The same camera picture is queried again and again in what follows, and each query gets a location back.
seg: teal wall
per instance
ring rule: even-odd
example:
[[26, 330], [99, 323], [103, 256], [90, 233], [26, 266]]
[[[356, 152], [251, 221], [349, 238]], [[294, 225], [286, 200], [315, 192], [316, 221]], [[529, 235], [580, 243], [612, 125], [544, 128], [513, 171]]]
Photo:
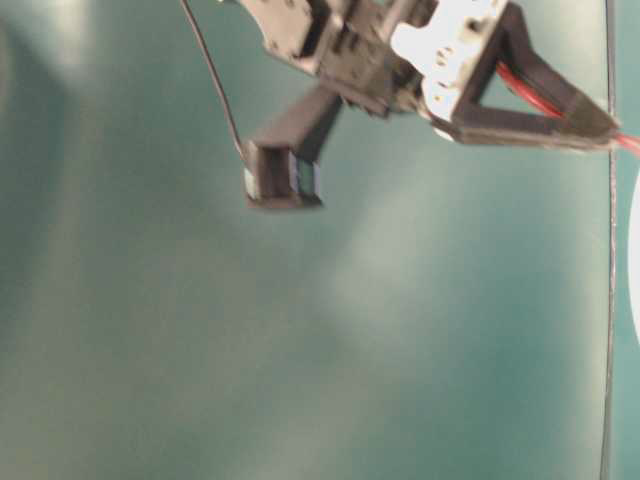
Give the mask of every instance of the teal wall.
[[[604, 3], [522, 3], [606, 104]], [[243, 132], [311, 85], [193, 4]], [[347, 111], [326, 208], [266, 215], [177, 1], [0, 18], [0, 478], [598, 477], [606, 154]]]
[[[616, 43], [618, 115], [625, 130], [640, 134], [640, 65], [637, 56], [640, 4], [617, 2]], [[640, 478], [640, 347], [633, 326], [627, 269], [627, 239], [638, 159], [620, 152], [618, 160], [618, 292], [616, 295], [613, 372], [613, 436], [611, 478]]]

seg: white object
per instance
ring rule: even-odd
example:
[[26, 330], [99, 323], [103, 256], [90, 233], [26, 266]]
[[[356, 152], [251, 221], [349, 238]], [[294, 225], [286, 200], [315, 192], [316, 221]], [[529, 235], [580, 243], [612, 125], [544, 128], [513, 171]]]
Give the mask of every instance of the white object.
[[426, 26], [398, 24], [391, 48], [424, 75], [422, 91], [431, 114], [451, 121], [508, 3], [440, 0]]
[[636, 183], [629, 222], [629, 293], [636, 335], [640, 341], [640, 176]]

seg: cable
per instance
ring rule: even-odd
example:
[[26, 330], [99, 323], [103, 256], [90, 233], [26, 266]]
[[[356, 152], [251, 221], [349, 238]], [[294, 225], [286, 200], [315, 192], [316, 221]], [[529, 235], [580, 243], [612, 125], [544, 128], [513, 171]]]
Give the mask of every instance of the cable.
[[515, 94], [522, 97], [527, 103], [550, 117], [562, 117], [560, 110], [558, 110], [551, 102], [540, 97], [533, 88], [516, 77], [506, 63], [499, 62], [497, 72], [504, 83], [506, 83]]
[[[511, 69], [504, 63], [499, 62], [496, 68], [498, 75], [502, 78], [504, 83], [509, 87], [515, 94], [522, 97], [526, 102], [530, 105], [534, 106], [538, 110], [540, 110], [545, 115], [550, 117], [560, 118], [562, 117], [562, 112], [558, 110], [552, 103], [548, 102], [544, 98], [540, 97], [538, 92], [536, 92], [529, 85], [524, 83], [523, 80], [516, 77], [515, 74], [511, 71]], [[623, 148], [626, 148], [631, 153], [640, 158], [640, 138], [633, 137], [631, 135], [625, 135], [623, 133], [618, 133], [615, 137], [616, 142]]]
[[211, 53], [209, 53], [209, 48], [207, 47], [207, 42], [202, 35], [202, 31], [200, 30], [200, 26], [191, 11], [191, 7], [187, 0], [180, 0], [182, 4], [182, 9], [184, 10], [185, 15], [187, 16], [187, 20], [191, 25], [191, 29], [193, 30], [194, 35], [196, 36], [196, 40], [198, 41], [198, 45], [200, 46], [200, 50], [202, 51], [202, 55], [204, 56], [205, 61], [207, 62], [207, 67], [209, 68], [209, 73], [211, 74], [211, 80], [213, 80], [213, 86], [218, 92], [218, 97], [220, 98], [220, 102], [222, 103], [222, 108], [224, 109], [224, 117], [227, 121], [227, 125], [229, 127], [229, 132], [231, 133], [231, 139], [233, 140], [233, 144], [240, 155], [240, 158], [243, 162], [246, 163], [244, 158], [244, 151], [242, 149], [242, 141], [240, 140], [240, 135], [238, 134], [238, 127], [236, 126], [236, 122], [233, 118], [233, 113], [231, 112], [231, 107], [229, 106], [229, 100], [227, 98], [227, 94], [224, 91], [224, 87], [222, 86], [222, 81], [220, 80], [220, 76], [218, 75], [218, 71], [216, 70], [215, 64], [213, 62], [213, 58], [211, 58]]

